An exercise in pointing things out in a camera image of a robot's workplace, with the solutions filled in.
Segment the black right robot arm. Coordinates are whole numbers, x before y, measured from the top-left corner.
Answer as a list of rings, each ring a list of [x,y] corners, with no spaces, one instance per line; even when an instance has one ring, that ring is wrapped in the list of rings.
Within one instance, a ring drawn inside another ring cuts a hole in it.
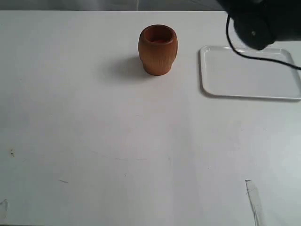
[[[276,41],[301,40],[300,0],[220,0],[237,36],[262,50]]]

